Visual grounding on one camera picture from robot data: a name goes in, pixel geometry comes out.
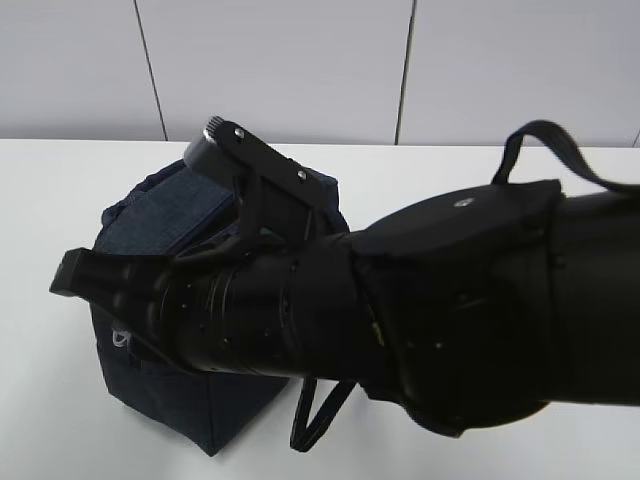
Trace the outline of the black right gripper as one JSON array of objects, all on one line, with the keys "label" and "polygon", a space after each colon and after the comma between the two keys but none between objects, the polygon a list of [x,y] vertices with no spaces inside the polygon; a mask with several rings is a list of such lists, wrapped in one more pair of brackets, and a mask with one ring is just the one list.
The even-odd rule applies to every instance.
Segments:
[{"label": "black right gripper", "polygon": [[356,378],[360,308],[341,236],[189,256],[66,252],[53,294],[101,308],[189,372]]}]

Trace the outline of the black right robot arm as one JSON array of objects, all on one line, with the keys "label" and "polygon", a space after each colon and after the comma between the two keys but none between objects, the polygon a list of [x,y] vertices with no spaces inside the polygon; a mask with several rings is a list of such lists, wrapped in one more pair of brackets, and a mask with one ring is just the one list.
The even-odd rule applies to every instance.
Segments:
[{"label": "black right robot arm", "polygon": [[179,369],[300,377],[306,451],[363,388],[457,437],[553,401],[639,402],[639,189],[491,184],[334,232],[245,198],[240,232],[180,256],[68,251],[52,293],[101,307]]}]

